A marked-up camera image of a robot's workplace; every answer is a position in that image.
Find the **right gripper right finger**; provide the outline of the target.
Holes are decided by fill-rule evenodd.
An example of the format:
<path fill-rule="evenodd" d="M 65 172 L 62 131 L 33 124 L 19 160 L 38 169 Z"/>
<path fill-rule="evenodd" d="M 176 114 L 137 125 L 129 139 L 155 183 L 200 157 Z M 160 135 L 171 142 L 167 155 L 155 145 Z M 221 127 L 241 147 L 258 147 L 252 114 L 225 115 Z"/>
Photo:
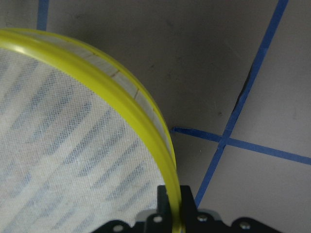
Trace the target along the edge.
<path fill-rule="evenodd" d="M 181 185 L 181 217 L 182 218 L 196 218 L 197 207 L 191 188 L 188 185 Z"/>

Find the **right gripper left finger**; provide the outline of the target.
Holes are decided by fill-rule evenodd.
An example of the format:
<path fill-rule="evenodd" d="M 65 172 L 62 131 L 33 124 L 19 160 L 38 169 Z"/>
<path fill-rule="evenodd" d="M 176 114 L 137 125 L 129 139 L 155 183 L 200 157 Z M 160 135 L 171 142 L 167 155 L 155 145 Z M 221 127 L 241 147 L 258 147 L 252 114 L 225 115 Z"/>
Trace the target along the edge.
<path fill-rule="evenodd" d="M 157 207 L 156 213 L 163 218 L 172 218 L 172 211 L 167 194 L 166 186 L 159 185 L 157 187 Z"/>

